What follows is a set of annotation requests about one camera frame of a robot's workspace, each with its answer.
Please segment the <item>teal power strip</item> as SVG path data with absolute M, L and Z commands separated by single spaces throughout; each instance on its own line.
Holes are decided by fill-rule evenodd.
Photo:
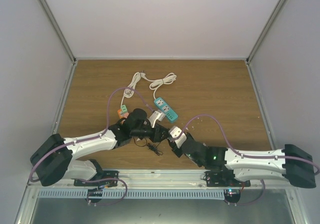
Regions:
M 156 98 L 154 100 L 154 104 L 165 114 L 170 123 L 174 123 L 177 121 L 177 113 L 167 104 L 167 102 L 163 98 Z

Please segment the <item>green charger plug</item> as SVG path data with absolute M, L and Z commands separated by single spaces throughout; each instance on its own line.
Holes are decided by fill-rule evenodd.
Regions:
M 122 112 L 127 112 L 128 111 L 126 105 L 121 105 L 120 109 L 121 109 Z

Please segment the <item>orange power strip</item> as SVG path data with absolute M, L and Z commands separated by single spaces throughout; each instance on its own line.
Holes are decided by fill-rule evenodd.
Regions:
M 123 115 L 124 115 L 125 113 L 128 113 L 128 112 L 122 112 L 121 109 L 118 109 L 117 113 L 118 113 L 119 119 L 122 119 L 122 118 L 124 118 Z

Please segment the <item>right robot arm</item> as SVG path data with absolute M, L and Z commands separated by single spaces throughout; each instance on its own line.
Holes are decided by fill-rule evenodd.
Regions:
M 198 167 L 208 170 L 213 184 L 233 186 L 237 182 L 275 179 L 294 187 L 316 187 L 312 156 L 293 144 L 270 151 L 242 151 L 206 146 L 177 127 L 168 133 L 176 155 L 185 155 Z

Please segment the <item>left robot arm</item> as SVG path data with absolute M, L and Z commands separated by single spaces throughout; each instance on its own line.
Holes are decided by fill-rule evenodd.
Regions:
M 62 179 L 76 179 L 97 186 L 106 174 L 96 160 L 81 161 L 80 158 L 123 147 L 133 138 L 162 142 L 169 135 L 169 130 L 159 124 L 164 116 L 162 111 L 156 110 L 148 117 L 144 110 L 136 108 L 126 118 L 94 134 L 74 138 L 53 134 L 31 156 L 29 180 L 51 186 Z

